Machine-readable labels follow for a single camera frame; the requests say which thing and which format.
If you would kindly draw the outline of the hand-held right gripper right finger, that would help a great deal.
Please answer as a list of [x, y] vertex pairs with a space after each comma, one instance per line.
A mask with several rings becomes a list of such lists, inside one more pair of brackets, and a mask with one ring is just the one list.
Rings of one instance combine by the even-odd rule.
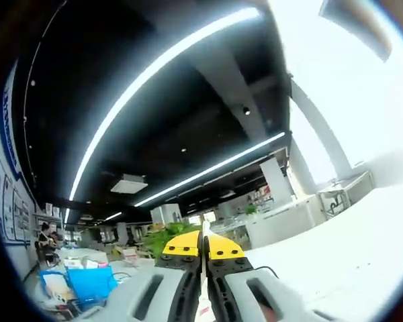
[[231, 239], [210, 234], [204, 247], [208, 298], [217, 321], [338, 321], [311, 309], [272, 268], [254, 268]]

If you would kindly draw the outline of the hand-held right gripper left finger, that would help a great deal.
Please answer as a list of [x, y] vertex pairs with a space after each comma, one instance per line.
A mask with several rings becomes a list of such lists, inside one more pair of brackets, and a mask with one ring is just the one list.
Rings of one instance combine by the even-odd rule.
[[153, 267], [117, 286], [98, 321], [197, 321], [202, 289], [202, 232], [167, 242]]

